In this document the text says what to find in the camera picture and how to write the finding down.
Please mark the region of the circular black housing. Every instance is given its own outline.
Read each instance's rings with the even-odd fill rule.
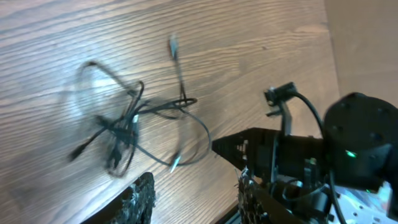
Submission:
[[[386,101],[352,93],[332,105],[324,121],[336,183],[377,191],[387,157],[397,145],[398,109]]]

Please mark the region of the tangled cable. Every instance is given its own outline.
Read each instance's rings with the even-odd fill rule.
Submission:
[[[183,84],[183,79],[182,79],[182,73],[181,73],[181,68],[180,68],[180,63],[178,60],[178,43],[175,38],[171,38],[170,40],[170,50],[172,53],[173,60],[175,61],[176,67],[177,67],[177,72],[178,72],[178,79],[180,82],[180,99],[179,100],[174,100],[170,101],[167,103],[164,103],[160,106],[150,106],[150,100],[146,100],[142,104],[138,105],[138,103],[141,100],[142,94],[144,92],[145,85],[142,81],[139,81],[139,84],[141,86],[141,89],[139,90],[139,93],[136,93],[134,90],[129,89],[121,80],[117,78],[117,76],[108,68],[106,68],[104,65],[98,63],[98,62],[87,62],[81,66],[79,69],[79,74],[81,75],[84,70],[88,67],[98,67],[100,70],[102,70],[105,74],[110,76],[112,79],[116,80],[119,85],[121,85],[123,88],[127,89],[127,94],[132,97],[132,100],[130,104],[127,107],[127,110],[123,115],[121,115],[118,119],[114,121],[110,121],[109,119],[106,119],[103,116],[97,116],[96,120],[99,125],[102,126],[102,128],[97,131],[92,137],[90,137],[86,142],[83,144],[79,145],[71,154],[70,154],[70,160],[73,161],[75,160],[85,149],[86,147],[93,142],[100,134],[108,130],[114,137],[114,146],[111,150],[111,153],[109,154],[109,157],[107,159],[107,165],[106,168],[108,172],[111,175],[114,175],[116,177],[122,177],[125,175],[126,171],[128,170],[128,167],[131,164],[132,158],[134,157],[134,153],[136,149],[142,151],[145,155],[149,156],[151,159],[155,160],[156,162],[169,166],[172,168],[172,170],[177,167],[177,166],[187,166],[194,164],[196,162],[199,162],[203,158],[206,157],[206,155],[210,152],[211,150],[211,136],[208,128],[206,125],[195,115],[189,113],[185,108],[187,108],[190,105],[195,104],[198,100],[196,98],[187,98],[187,94],[185,93],[185,87]],[[164,115],[161,113],[161,111],[166,111],[166,110],[177,110],[182,112],[183,114],[187,115],[188,117],[191,117],[194,119],[196,122],[198,122],[200,125],[203,126],[205,129],[207,136],[208,136],[208,148],[205,153],[203,153],[201,156],[199,156],[196,160],[193,160],[194,157],[196,156],[197,153],[194,153],[194,155],[187,159],[186,162],[181,162],[179,163],[180,160],[180,150],[174,155],[174,159],[172,162],[165,162],[154,155],[152,155],[150,152],[145,150],[143,147],[138,145],[138,140],[139,140],[139,115],[142,114],[156,114],[158,116],[161,116],[165,119],[179,119],[179,117],[175,116],[169,116],[169,115]],[[122,154],[120,151],[120,147],[124,146],[126,149],[131,148],[131,153],[129,155],[129,159],[126,163],[126,166],[120,173],[115,173],[112,171],[112,169],[116,169],[117,166],[119,165],[121,159],[122,159]]]

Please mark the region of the green led light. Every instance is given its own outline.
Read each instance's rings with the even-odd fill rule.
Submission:
[[[347,151],[347,150],[346,150],[346,153],[347,153],[347,156],[350,156],[352,158],[356,157],[356,153],[353,153],[353,152],[350,152],[350,151]]]

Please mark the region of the wood grain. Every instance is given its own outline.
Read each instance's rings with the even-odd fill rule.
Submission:
[[[108,65],[144,99],[178,98],[167,50],[176,32],[190,111],[214,138],[253,126],[279,128],[265,116],[262,90],[293,81],[324,113],[338,98],[329,31],[321,0],[20,0],[0,1],[0,223],[79,223],[104,207],[141,173],[157,192],[154,223],[209,223],[236,200],[233,166],[211,153],[172,174],[137,152],[127,177],[105,173],[96,140],[76,161],[68,154],[98,127],[94,114],[117,117],[125,91],[88,60]],[[316,135],[299,101],[289,103],[293,132]],[[162,159],[178,134],[205,149],[201,127],[145,115],[143,147]]]

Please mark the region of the wire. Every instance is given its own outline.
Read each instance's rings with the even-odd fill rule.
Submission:
[[[182,72],[180,68],[180,63],[178,61],[178,56],[177,53],[174,52],[173,59],[175,60],[176,67],[177,67],[177,73],[178,73],[178,79],[180,83],[180,99],[179,100],[173,100],[167,103],[164,103],[159,106],[155,107],[149,107],[150,101],[146,101],[143,104],[138,105],[138,102],[141,100],[141,97],[144,92],[145,85],[142,81],[139,81],[139,84],[141,85],[141,89],[138,94],[136,94],[135,91],[129,89],[110,69],[105,67],[104,65],[98,63],[98,62],[86,62],[84,63],[80,69],[78,74],[81,75],[83,71],[85,70],[86,67],[92,67],[92,66],[97,66],[100,70],[102,70],[105,74],[113,78],[114,80],[117,81],[119,85],[121,85],[123,88],[127,89],[128,95],[132,96],[133,99],[131,100],[130,104],[127,107],[126,112],[117,120],[115,121],[109,121],[106,118],[102,116],[97,116],[98,123],[102,126],[102,128],[97,131],[92,137],[89,138],[85,143],[79,145],[72,153],[70,154],[70,160],[73,161],[75,160],[85,149],[86,147],[93,142],[100,134],[102,134],[104,131],[108,130],[110,131],[115,137],[115,144],[114,147],[108,157],[108,173],[116,176],[116,177],[122,177],[125,175],[126,171],[128,170],[128,167],[130,166],[132,159],[134,157],[135,150],[138,149],[142,151],[145,155],[149,156],[151,159],[155,160],[156,162],[165,165],[165,166],[172,166],[171,163],[162,161],[161,159],[155,157],[151,153],[149,153],[147,150],[145,150],[143,147],[138,145],[138,132],[139,132],[139,123],[134,122],[133,119],[135,116],[139,116],[140,114],[148,114],[148,113],[153,113],[156,115],[159,115],[165,119],[178,119],[178,117],[174,116],[167,116],[163,115],[160,113],[160,111],[165,111],[165,110],[178,110],[182,112],[183,114],[191,117],[194,119],[196,122],[198,122],[203,128],[205,129],[208,137],[208,147],[205,153],[203,153],[200,157],[197,159],[193,160],[194,157],[196,156],[197,152],[194,153],[194,155],[187,159],[186,162],[181,162],[178,163],[177,166],[188,166],[192,165],[194,163],[199,162],[200,160],[204,159],[206,155],[211,151],[211,136],[208,128],[206,125],[195,115],[189,113],[187,110],[184,108],[187,108],[190,105],[195,104],[198,100],[196,98],[187,98],[187,94],[185,93],[185,87],[183,84],[183,79],[182,79]],[[119,161],[121,160],[121,153],[119,151],[119,143],[124,143],[127,149],[131,147],[131,153],[129,155],[129,159],[124,166],[124,169],[120,173],[116,173],[113,170],[110,169],[110,163],[111,161],[114,162],[114,169],[118,166]]]
[[[321,135],[322,135],[323,138],[325,138],[325,133],[324,133],[324,130],[323,130],[322,120],[319,117],[317,109],[315,109],[315,107],[312,105],[312,103],[305,96],[303,96],[300,93],[297,93],[296,91],[288,91],[288,94],[291,95],[291,96],[295,96],[297,98],[300,98],[308,106],[308,108],[310,108],[312,114],[314,115],[314,117],[315,117],[315,119],[316,119],[316,121],[318,123]],[[334,174],[334,171],[333,171],[331,166],[329,166],[328,170],[329,170],[329,184],[330,184],[330,191],[331,191],[331,201],[332,201],[333,205],[335,206],[336,214],[337,214],[337,217],[338,217],[340,223],[341,224],[346,224],[346,221],[344,219],[344,215],[341,212],[340,205],[339,205],[339,203],[337,201],[336,187],[335,187],[335,174]]]
[[[303,96],[301,93],[297,93],[296,91],[288,91],[287,94],[290,96],[295,96],[295,97],[299,98],[308,106],[308,108],[310,108],[310,111],[312,112],[313,116],[315,117],[315,119],[318,123],[319,131],[321,132],[321,135],[323,137],[323,122],[322,122],[321,118],[319,117],[317,109],[315,109],[315,107],[312,105],[312,103],[305,96]]]
[[[284,187],[284,190],[282,191],[282,198],[283,198],[284,200],[286,200],[287,202],[297,202],[297,201],[299,201],[299,200],[301,200],[301,199],[303,199],[303,198],[306,198],[306,197],[315,195],[315,194],[321,192],[321,191],[325,188],[325,184],[321,184],[321,186],[319,186],[317,189],[311,191],[311,192],[308,193],[308,194],[301,195],[301,196],[295,197],[295,198],[288,198],[288,197],[286,197],[286,189],[287,189],[286,186],[288,186],[289,184],[291,184],[291,183],[293,183],[293,182],[296,182],[296,181],[299,181],[299,180],[298,180],[298,179],[292,179],[292,180],[286,182],[286,185],[285,185],[285,187]]]
[[[341,212],[340,205],[337,201],[336,187],[335,187],[335,173],[333,172],[332,169],[329,169],[329,185],[331,190],[331,202],[335,206],[337,218],[341,224],[346,224],[346,220],[344,218],[343,213]]]

